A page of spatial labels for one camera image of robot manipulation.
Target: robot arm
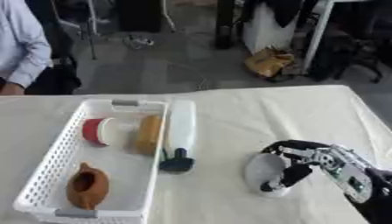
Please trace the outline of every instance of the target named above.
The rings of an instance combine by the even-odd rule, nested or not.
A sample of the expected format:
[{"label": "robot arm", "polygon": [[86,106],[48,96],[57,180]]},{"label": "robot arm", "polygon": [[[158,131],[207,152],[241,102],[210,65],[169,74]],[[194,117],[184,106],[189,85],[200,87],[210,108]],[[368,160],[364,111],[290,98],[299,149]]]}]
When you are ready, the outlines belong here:
[{"label": "robot arm", "polygon": [[288,158],[291,166],[278,177],[262,183],[261,191],[273,192],[294,186],[312,173],[312,166],[319,166],[370,224],[391,222],[392,172],[377,170],[353,150],[338,145],[289,140],[273,143],[262,153]]}]

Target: brown clay jug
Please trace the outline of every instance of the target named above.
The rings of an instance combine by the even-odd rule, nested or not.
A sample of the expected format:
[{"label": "brown clay jug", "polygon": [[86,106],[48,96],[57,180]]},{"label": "brown clay jug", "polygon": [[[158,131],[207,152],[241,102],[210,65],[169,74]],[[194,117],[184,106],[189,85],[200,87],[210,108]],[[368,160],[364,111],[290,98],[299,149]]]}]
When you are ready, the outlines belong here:
[{"label": "brown clay jug", "polygon": [[71,177],[66,186],[66,196],[76,207],[94,210],[109,191],[109,180],[103,171],[80,164],[79,171]]}]

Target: black spray nozzle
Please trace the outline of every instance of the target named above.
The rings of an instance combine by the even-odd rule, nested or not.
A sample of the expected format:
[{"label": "black spray nozzle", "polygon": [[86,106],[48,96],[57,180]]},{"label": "black spray nozzle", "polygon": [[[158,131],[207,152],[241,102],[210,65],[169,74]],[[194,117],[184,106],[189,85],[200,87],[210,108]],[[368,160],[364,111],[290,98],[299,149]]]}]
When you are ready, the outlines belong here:
[{"label": "black spray nozzle", "polygon": [[185,149],[176,149],[174,158],[168,158],[167,151],[164,149],[164,161],[160,163],[159,169],[172,173],[188,172],[193,168],[194,159],[186,157]]}]

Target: floor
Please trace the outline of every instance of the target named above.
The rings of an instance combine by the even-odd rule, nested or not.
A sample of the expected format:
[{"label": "floor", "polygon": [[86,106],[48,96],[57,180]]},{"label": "floor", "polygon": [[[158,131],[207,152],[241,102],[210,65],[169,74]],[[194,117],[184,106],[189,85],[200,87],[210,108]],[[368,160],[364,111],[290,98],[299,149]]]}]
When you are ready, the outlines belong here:
[{"label": "floor", "polygon": [[95,38],[98,59],[92,60],[88,42],[78,40],[75,52],[83,82],[78,94],[167,94],[217,88],[342,84],[351,87],[386,124],[392,125],[392,78],[387,67],[382,68],[386,77],[379,84],[370,83],[368,77],[372,74],[355,66],[339,81],[314,82],[297,77],[274,84],[247,71],[243,61],[249,53],[242,44],[220,51],[212,47],[214,6],[175,6],[171,7],[171,15],[178,31],[171,33],[166,25],[161,33],[151,34],[156,41],[151,48],[128,48],[123,44],[124,34],[107,34],[109,29]]}]

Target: white shirt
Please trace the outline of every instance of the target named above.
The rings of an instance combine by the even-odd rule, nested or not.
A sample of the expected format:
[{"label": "white shirt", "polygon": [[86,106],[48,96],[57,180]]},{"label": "white shirt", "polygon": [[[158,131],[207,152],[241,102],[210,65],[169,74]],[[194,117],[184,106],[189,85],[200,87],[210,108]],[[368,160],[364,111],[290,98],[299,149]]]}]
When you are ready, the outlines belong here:
[{"label": "white shirt", "polygon": [[0,77],[27,88],[52,65],[51,53],[25,0],[0,0]]}]

